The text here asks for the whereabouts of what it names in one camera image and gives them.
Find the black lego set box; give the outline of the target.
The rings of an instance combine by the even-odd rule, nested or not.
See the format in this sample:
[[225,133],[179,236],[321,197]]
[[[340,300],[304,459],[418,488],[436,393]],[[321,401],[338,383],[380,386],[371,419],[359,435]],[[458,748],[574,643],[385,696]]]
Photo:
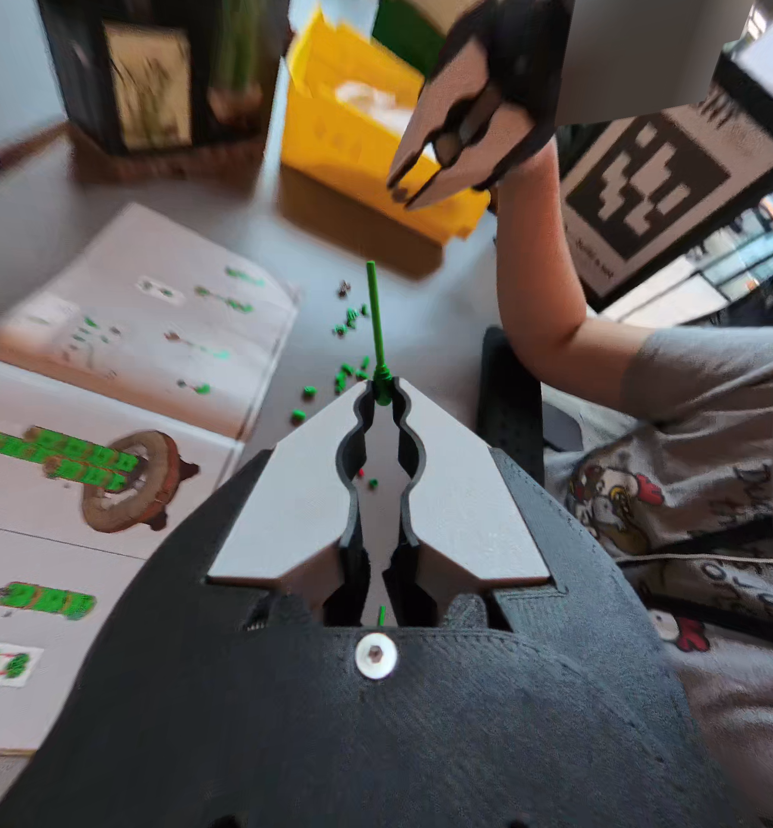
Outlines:
[[265,141],[289,1],[39,1],[69,125],[111,157]]

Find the yellow plastic bin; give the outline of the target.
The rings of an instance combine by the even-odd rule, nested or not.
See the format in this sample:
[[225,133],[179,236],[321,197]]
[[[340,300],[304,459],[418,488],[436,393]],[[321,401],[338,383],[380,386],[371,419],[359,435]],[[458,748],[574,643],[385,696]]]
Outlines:
[[330,23],[319,6],[297,33],[286,57],[288,103],[281,161],[439,244],[468,238],[490,196],[464,191],[423,210],[394,201],[386,178],[401,130],[338,98],[341,87],[365,86],[410,109],[422,74],[345,22]]

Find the scattered green lego clips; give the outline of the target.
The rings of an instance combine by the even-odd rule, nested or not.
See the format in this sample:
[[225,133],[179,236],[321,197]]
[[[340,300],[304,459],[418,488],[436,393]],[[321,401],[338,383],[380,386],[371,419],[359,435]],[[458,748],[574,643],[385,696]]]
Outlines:
[[338,367],[332,378],[335,395],[339,396],[350,386],[371,378],[375,367],[375,358],[370,353],[370,346],[363,341],[363,334],[368,334],[370,311],[366,304],[348,306],[341,321],[331,328],[331,334],[339,346],[344,347],[343,356],[338,358]]

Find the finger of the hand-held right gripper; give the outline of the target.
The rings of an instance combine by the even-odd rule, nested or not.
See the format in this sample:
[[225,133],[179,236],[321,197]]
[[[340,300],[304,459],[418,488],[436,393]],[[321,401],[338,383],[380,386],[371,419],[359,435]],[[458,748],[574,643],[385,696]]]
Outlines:
[[495,168],[533,131],[535,123],[525,110],[502,105],[490,117],[482,135],[465,143],[460,132],[444,132],[431,146],[440,169],[405,205],[407,210],[421,210],[438,204],[458,193],[484,185]]
[[426,190],[464,190],[483,184],[491,175],[488,135],[468,147],[462,137],[463,119],[488,84],[486,52],[471,37],[456,47],[454,54],[422,88],[410,123],[395,152],[386,178],[390,190],[401,186],[426,147],[432,147],[440,165],[438,180]]

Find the lego instruction booklet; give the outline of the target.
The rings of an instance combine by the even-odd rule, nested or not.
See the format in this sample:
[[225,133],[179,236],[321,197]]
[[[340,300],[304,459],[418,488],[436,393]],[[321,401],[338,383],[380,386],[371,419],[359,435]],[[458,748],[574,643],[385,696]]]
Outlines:
[[295,287],[138,204],[0,320],[0,756],[39,749],[100,627],[236,470]]

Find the green plastic bin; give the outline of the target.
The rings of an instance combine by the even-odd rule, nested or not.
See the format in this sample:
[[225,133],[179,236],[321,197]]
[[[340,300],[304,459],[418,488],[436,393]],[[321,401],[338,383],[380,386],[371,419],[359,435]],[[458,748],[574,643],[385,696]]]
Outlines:
[[427,76],[455,21],[474,4],[474,1],[380,1],[371,36]]

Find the person in grey shirt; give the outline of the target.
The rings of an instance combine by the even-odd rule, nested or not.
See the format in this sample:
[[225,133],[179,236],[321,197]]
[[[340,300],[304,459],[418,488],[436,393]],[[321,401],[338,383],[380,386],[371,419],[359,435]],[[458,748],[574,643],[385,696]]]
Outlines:
[[773,327],[653,333],[619,428],[547,489],[648,610],[709,749],[773,826]]

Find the person's right forearm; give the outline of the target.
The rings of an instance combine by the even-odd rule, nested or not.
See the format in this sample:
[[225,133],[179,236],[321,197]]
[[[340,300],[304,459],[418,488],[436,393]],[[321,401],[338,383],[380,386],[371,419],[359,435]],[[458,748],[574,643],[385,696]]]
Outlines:
[[541,383],[620,410],[626,371],[651,330],[588,316],[561,212],[556,139],[495,194],[496,295],[515,356]]

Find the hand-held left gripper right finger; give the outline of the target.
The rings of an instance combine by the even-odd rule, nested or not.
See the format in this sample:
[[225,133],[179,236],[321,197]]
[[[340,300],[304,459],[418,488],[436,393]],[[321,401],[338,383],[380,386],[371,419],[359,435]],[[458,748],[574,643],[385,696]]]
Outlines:
[[397,624],[440,624],[459,595],[542,587],[550,571],[489,445],[404,378],[393,381],[401,493],[390,564]]

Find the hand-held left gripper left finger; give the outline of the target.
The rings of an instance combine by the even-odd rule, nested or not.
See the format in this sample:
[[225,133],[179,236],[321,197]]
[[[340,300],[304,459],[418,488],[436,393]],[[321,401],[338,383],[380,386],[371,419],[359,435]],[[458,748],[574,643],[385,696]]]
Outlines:
[[303,600],[324,624],[360,624],[371,583],[357,478],[371,382],[360,382],[271,450],[207,580]]

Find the clear plastic bag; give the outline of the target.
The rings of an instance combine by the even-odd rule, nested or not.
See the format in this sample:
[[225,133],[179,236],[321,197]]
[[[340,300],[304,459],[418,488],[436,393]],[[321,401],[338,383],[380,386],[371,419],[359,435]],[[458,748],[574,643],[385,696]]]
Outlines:
[[415,108],[395,94],[356,80],[347,80],[331,90],[339,133],[350,147],[392,161]]

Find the black framed marker sign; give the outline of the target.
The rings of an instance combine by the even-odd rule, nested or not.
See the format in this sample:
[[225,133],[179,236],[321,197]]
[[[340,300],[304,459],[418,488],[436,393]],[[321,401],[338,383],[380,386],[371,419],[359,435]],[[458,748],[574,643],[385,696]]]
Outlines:
[[561,182],[567,243],[603,311],[773,191],[773,96],[721,55],[706,97],[607,125]]

